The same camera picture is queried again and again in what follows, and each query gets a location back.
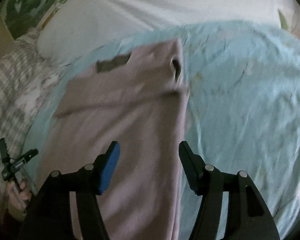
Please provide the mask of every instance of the blue fabric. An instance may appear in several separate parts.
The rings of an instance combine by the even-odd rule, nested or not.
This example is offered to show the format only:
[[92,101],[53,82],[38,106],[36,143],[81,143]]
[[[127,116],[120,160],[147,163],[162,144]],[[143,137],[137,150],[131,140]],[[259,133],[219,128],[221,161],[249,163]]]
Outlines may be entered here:
[[[204,23],[140,33],[97,48],[68,66],[35,119],[24,151],[42,152],[66,83],[77,73],[96,60],[175,37],[183,42],[191,92],[186,140],[219,170],[247,171],[284,238],[300,218],[300,42],[280,29],[241,21]],[[33,178],[40,158],[29,163]],[[188,239],[200,201],[183,175],[179,239]],[[223,213],[218,239],[225,222]]]

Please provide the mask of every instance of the garment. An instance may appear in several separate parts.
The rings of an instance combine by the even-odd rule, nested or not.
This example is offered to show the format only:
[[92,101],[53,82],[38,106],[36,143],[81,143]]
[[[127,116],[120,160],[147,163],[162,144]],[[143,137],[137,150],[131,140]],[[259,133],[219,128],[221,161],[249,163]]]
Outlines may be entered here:
[[[120,144],[110,187],[97,198],[110,239],[178,238],[178,145],[188,101],[181,48],[179,40],[138,47],[125,65],[106,73],[96,73],[100,64],[93,64],[69,81],[54,114],[59,120],[39,167],[39,187],[51,171],[77,171],[111,141]],[[80,239],[74,198],[72,223]]]

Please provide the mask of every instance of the checkered blanket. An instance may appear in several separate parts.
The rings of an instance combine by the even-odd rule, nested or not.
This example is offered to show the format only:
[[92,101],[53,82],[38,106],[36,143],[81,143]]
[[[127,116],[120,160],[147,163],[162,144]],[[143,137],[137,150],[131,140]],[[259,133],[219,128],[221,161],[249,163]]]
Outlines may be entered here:
[[[44,61],[36,49],[37,29],[18,38],[12,52],[0,59],[0,138],[5,137],[10,156],[21,153],[23,142],[31,126],[25,113],[15,105],[15,98],[40,71],[38,63]],[[7,204],[6,182],[1,177],[0,158],[0,220]]]

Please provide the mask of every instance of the hand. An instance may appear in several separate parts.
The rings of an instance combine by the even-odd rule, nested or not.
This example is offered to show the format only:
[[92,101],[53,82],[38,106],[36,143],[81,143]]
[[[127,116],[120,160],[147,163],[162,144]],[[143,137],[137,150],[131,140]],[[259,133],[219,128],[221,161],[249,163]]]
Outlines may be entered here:
[[[9,202],[12,206],[14,206],[16,209],[23,211],[22,204],[20,203],[18,197],[16,196],[13,188],[16,186],[14,181],[8,182],[7,185],[7,193],[9,197]],[[26,182],[23,180],[20,183],[20,189],[21,192],[19,193],[19,198],[22,200],[30,200],[32,197],[32,194],[30,193],[30,188],[26,186]]]

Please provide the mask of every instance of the silver screw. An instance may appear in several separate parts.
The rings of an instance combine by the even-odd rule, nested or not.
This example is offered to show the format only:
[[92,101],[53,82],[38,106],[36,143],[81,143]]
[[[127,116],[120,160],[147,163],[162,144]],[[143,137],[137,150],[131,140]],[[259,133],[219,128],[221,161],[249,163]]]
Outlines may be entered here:
[[206,169],[207,171],[213,171],[213,170],[214,170],[214,167],[213,167],[213,165],[208,164],[208,165],[205,166],[205,169]]
[[60,174],[60,171],[53,171],[50,173],[51,177],[55,178],[55,177],[58,177]]
[[241,177],[244,177],[244,178],[246,178],[248,176],[248,173],[246,173],[245,171],[240,171],[239,174]]
[[91,171],[93,169],[93,164],[89,163],[84,166],[87,171]]

